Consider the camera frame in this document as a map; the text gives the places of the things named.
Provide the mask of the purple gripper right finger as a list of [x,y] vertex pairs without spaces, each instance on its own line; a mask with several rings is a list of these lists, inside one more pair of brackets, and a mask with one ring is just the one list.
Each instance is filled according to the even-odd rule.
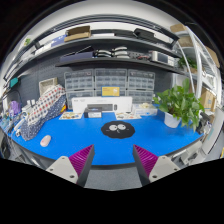
[[169,157],[156,156],[137,145],[133,145],[133,157],[143,186],[180,170]]

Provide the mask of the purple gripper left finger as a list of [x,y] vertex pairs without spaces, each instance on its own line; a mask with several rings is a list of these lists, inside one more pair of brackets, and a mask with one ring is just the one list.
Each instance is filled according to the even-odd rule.
[[84,187],[94,155],[94,146],[87,146],[69,157],[61,156],[47,168],[47,171],[78,186]]

